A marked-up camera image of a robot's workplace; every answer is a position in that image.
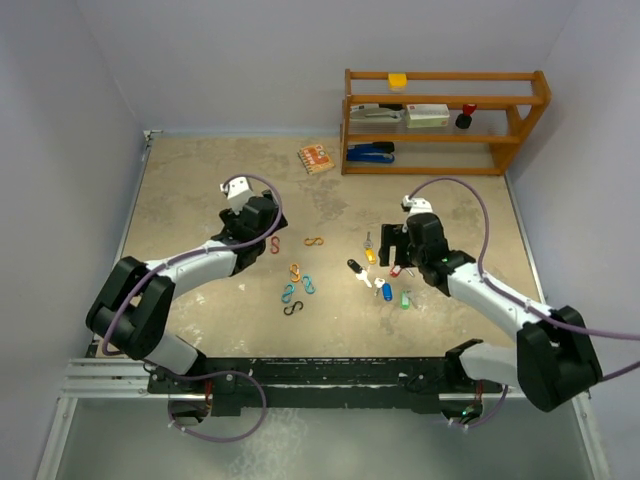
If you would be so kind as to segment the red S carabiner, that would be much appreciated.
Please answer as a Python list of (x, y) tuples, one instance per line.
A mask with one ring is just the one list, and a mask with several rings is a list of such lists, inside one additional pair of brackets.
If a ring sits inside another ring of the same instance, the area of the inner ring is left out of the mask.
[(278, 236), (272, 236), (270, 239), (270, 252), (278, 254), (280, 252), (280, 239)]

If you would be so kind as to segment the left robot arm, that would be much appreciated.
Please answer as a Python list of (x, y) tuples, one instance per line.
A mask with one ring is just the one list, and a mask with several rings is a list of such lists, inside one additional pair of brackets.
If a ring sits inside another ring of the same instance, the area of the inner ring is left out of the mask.
[(172, 302), (241, 273), (265, 252), (267, 237), (287, 226), (271, 190), (250, 196), (238, 212), (221, 211), (220, 218), (222, 230), (193, 250), (148, 262), (128, 256), (115, 264), (86, 317), (102, 338), (104, 356), (125, 355), (170, 371), (184, 392), (202, 387), (207, 357), (167, 330)]

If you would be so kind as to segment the silver key with yellow tag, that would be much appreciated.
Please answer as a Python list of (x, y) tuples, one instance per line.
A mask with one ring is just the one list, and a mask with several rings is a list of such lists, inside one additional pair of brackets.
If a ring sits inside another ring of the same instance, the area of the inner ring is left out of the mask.
[(365, 253), (367, 262), (370, 265), (375, 265), (377, 263), (377, 256), (376, 256), (376, 253), (374, 251), (374, 245), (373, 245), (373, 241), (372, 241), (370, 232), (368, 232), (366, 234), (366, 239), (363, 242), (363, 248), (364, 248), (364, 253)]

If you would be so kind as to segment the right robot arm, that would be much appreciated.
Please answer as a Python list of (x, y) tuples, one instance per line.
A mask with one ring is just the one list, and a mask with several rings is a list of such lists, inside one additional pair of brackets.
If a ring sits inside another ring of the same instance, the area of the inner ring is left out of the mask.
[(577, 310), (533, 301), (481, 271), (474, 257), (449, 247), (437, 215), (382, 225), (378, 258), (383, 266), (416, 269), (427, 285), (481, 313), (514, 340), (513, 348), (470, 340), (449, 350), (444, 376), (452, 389), (467, 391), (478, 381), (516, 387), (537, 409), (550, 412), (603, 380)]

